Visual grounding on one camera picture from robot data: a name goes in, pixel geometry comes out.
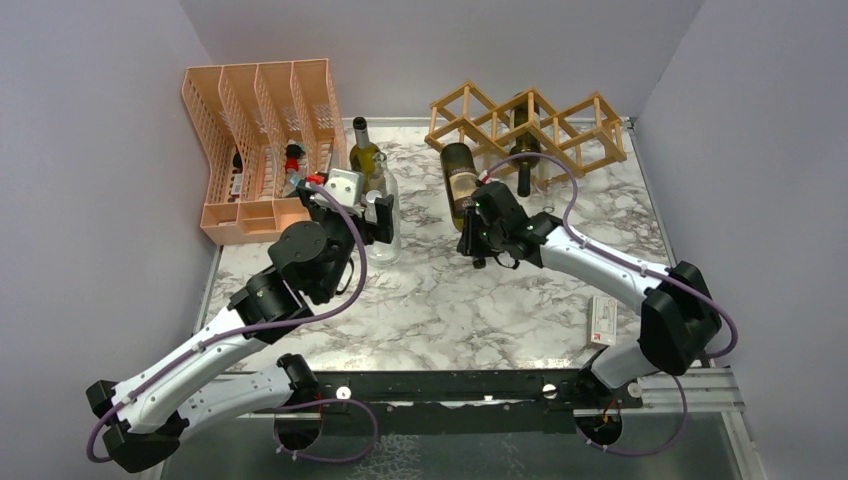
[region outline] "bottle neck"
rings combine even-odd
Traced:
[[[368,148],[371,145],[371,140],[368,138],[368,130],[353,129],[353,136],[356,138],[356,146],[359,148]]]

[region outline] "marble table top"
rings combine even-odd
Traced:
[[[299,327],[232,371],[259,370],[285,353],[302,354],[313,370],[568,368],[585,362],[595,351],[587,342],[588,304],[592,296],[606,295],[567,274],[530,264],[509,270],[489,262],[474,270],[455,252],[459,233],[449,220],[438,154],[423,141],[427,129],[369,130],[388,155],[400,187],[400,259],[384,268],[369,265],[366,288],[346,312]],[[348,136],[352,145],[351,132]],[[628,135],[624,142],[627,161],[578,180],[570,223],[623,252],[668,263]],[[583,155],[603,156],[600,148]],[[529,215],[545,207],[561,215],[570,195],[570,185],[560,184],[521,202]],[[223,249],[206,321],[250,276],[270,265],[269,245]],[[324,312],[342,301],[336,298],[313,310]],[[623,305],[618,310],[618,342],[623,342],[638,335],[639,322]]]

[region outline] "white wall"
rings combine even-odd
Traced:
[[[342,115],[427,117],[470,78],[496,102],[600,90],[635,115],[702,0],[180,0],[216,63],[329,57]]]
[[[209,59],[176,0],[0,10],[2,476],[128,477],[86,460],[84,391],[190,333],[213,249],[179,92]]]
[[[706,0],[636,130],[678,258],[735,314],[769,478],[844,478],[848,3]]]

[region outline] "purple cable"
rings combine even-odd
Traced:
[[[328,458],[328,457],[319,457],[317,455],[310,455],[308,453],[300,453],[300,451],[293,451],[286,448],[281,442],[277,432],[277,427],[274,427],[274,441],[277,442],[277,453],[286,452],[289,455],[292,455],[293,458],[305,458],[307,460],[312,460],[315,462],[323,462],[323,463],[350,463],[355,462],[374,449],[374,446],[377,445],[377,441],[379,440],[380,431],[377,426],[377,417],[374,416],[374,412],[368,408],[364,403],[354,400],[352,398],[328,398],[326,400],[315,400],[312,402],[300,403],[298,405],[290,405],[286,407],[277,407],[274,409],[275,412],[290,412],[292,410],[299,410],[301,408],[309,408],[317,405],[324,405],[327,403],[350,403],[352,405],[356,405],[357,407],[365,410],[365,413],[368,414],[368,417],[371,419],[371,442],[368,444],[365,449],[356,455],[351,455],[350,457],[341,457],[341,458]]]
[[[544,154],[544,153],[517,153],[515,155],[511,155],[511,156],[505,158],[503,161],[501,161],[501,162],[495,164],[495,166],[489,168],[488,169],[488,175],[491,175],[492,172],[494,172],[498,168],[502,167],[506,163],[510,162],[511,160],[515,160],[515,159],[518,159],[518,158],[524,158],[524,157],[544,158],[546,160],[549,160],[549,161],[557,164],[560,168],[562,168],[565,171],[566,174],[568,174],[568,178],[571,180],[571,200],[568,202],[568,206],[565,207],[565,212],[562,214],[562,227],[565,229],[565,232],[568,234],[569,237],[571,237],[572,240],[582,244],[583,239],[581,239],[580,236],[577,235],[574,232],[574,230],[571,229],[571,226],[568,224],[568,214],[571,213],[571,209],[573,209],[575,203],[577,203],[577,178],[574,176],[574,174],[571,172],[571,170],[564,163],[559,161],[558,158],[551,156],[551,155]],[[635,263],[628,262],[627,260],[620,258],[615,254],[604,251],[604,250],[592,245],[589,242],[586,243],[586,248],[588,248],[589,250],[591,250],[591,251],[597,253],[598,255],[606,258],[607,260],[610,260],[610,261],[617,263],[617,264],[619,264],[619,265],[621,265],[625,268],[633,270],[634,272],[638,272],[640,274],[642,273],[642,267],[640,267],[639,265],[636,265]],[[716,303],[715,300],[704,295],[703,293],[699,292],[698,290],[695,290],[694,288],[690,287],[689,285],[686,285],[685,283],[683,283],[683,282],[681,282],[677,279],[669,277],[668,275],[666,275],[664,273],[654,272],[652,270],[645,270],[645,275],[647,275],[649,277],[656,278],[656,279],[661,280],[663,282],[668,282],[668,283],[674,285],[675,287],[683,290],[684,292],[688,293],[689,295],[692,295],[693,297],[697,298],[698,300],[706,303],[707,305],[712,307],[716,312],[718,312],[719,315],[722,316],[722,318],[724,318],[725,323],[727,323],[727,328],[730,329],[730,343],[728,343],[726,347],[724,347],[723,349],[721,349],[717,352],[708,353],[707,358],[723,357],[723,356],[727,355],[728,353],[732,352],[734,348],[736,348],[736,344],[739,342],[739,332],[736,329],[736,322],[733,321],[733,319],[730,317],[730,314],[728,314],[727,311],[725,311],[723,308],[721,308],[721,306],[718,303]]]
[[[245,333],[261,332],[261,331],[264,331],[264,330],[272,330],[274,328],[296,327],[298,325],[304,325],[304,324],[307,324],[307,323],[314,323],[314,322],[319,322],[321,320],[326,320],[330,317],[338,315],[339,313],[347,310],[347,308],[350,307],[351,305],[353,305],[353,302],[355,302],[356,299],[359,298],[359,295],[362,293],[362,289],[365,288],[365,281],[366,281],[366,275],[367,275],[367,269],[368,269],[368,262],[366,261],[366,257],[365,257],[365,243],[362,241],[362,236],[359,235],[359,230],[356,228],[356,225],[354,225],[353,220],[350,219],[350,216],[348,216],[344,207],[342,207],[342,205],[338,202],[338,200],[333,198],[333,196],[330,195],[326,190],[324,190],[324,188],[321,187],[320,185],[313,184],[312,188],[319,195],[321,195],[328,202],[330,202],[330,205],[333,206],[333,209],[335,209],[342,216],[342,219],[344,220],[345,224],[347,224],[347,227],[350,229],[350,232],[353,234],[353,239],[356,241],[356,249],[359,252],[360,275],[359,275],[359,282],[356,284],[356,289],[353,291],[350,298],[348,298],[347,300],[345,300],[344,303],[342,303],[338,307],[330,310],[329,312],[320,313],[318,315],[313,315],[311,317],[298,318],[298,319],[294,319],[294,320],[283,320],[281,322],[264,323],[264,324],[260,324],[260,325],[250,325],[250,326],[247,326],[247,327],[234,328],[232,330],[214,335],[214,336],[200,342],[200,344],[199,344],[200,351],[205,350],[210,345],[213,345],[217,342],[220,342],[221,340],[224,340],[226,338],[230,338],[230,337],[233,337],[233,336],[236,336],[236,335],[242,335],[242,334],[245,334]],[[182,355],[180,355],[177,358],[175,358],[174,360],[172,360],[169,364],[165,365],[165,367],[163,367],[161,370],[159,370],[158,372],[151,375],[150,378],[148,378],[144,383],[139,385],[138,388],[129,392],[127,394],[127,398],[130,399],[130,400],[135,399],[141,393],[143,393],[145,390],[147,390],[151,385],[158,382],[162,377],[167,375],[171,370],[173,370],[178,365],[180,365],[181,363],[183,363],[184,361],[189,359],[194,354],[195,354],[194,350],[187,350]],[[106,462],[109,462],[109,461],[112,460],[112,458],[108,457],[108,456],[98,457],[97,454],[94,453],[94,444],[97,441],[97,437],[100,434],[100,430],[106,425],[106,422],[108,422],[109,419],[112,418],[116,413],[118,413],[122,408],[124,408],[124,403],[119,401],[112,408],[110,408],[100,419],[97,420],[97,423],[94,425],[94,429],[91,431],[91,434],[88,436],[88,442],[86,443],[86,447],[85,447],[85,454],[90,461],[92,461],[94,463],[106,463]]]
[[[669,448],[673,447],[683,435],[683,430],[686,429],[686,424],[689,423],[689,406],[686,404],[686,392],[683,390],[683,385],[680,384],[680,380],[677,377],[671,377],[674,380],[674,383],[677,384],[677,389],[680,390],[680,400],[683,402],[683,420],[680,422],[680,428],[677,429],[677,433],[674,434],[673,437],[669,439],[669,441],[665,442],[665,444],[651,449],[646,450],[644,452],[631,452],[628,450],[619,450],[615,447],[606,447],[604,445],[599,445],[592,440],[589,440],[589,437],[583,433],[579,428],[577,429],[577,433],[580,434],[581,437],[586,439],[586,443],[591,445],[592,447],[597,448],[598,450],[602,450],[604,453],[612,453],[613,455],[619,455],[621,457],[650,457],[651,455],[656,455],[658,453],[662,453]]]

